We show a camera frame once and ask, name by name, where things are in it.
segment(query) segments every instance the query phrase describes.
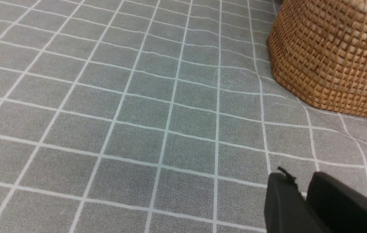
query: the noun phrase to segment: rattan basket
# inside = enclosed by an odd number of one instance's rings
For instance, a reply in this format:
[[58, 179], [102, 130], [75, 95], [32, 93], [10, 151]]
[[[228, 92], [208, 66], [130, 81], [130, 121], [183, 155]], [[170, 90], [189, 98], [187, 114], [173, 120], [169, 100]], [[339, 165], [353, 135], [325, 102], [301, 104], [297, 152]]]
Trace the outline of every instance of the rattan basket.
[[316, 108], [367, 117], [367, 0], [284, 0], [267, 44], [281, 86]]

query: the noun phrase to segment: carpet texture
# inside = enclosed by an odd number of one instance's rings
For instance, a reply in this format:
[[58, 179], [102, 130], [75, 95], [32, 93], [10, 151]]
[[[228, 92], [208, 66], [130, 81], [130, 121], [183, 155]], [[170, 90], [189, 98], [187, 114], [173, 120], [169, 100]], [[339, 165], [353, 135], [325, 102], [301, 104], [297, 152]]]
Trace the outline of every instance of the carpet texture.
[[367, 196], [367, 119], [272, 78], [278, 0], [1, 0], [0, 233], [265, 232], [268, 174]]

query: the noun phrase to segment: basket weave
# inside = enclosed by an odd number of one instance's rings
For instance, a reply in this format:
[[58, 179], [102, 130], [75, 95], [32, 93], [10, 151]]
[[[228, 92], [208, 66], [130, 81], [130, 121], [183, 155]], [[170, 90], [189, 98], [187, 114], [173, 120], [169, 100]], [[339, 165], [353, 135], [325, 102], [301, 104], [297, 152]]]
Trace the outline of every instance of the basket weave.
[[284, 0], [267, 44], [281, 86], [316, 108], [367, 117], [367, 0]]

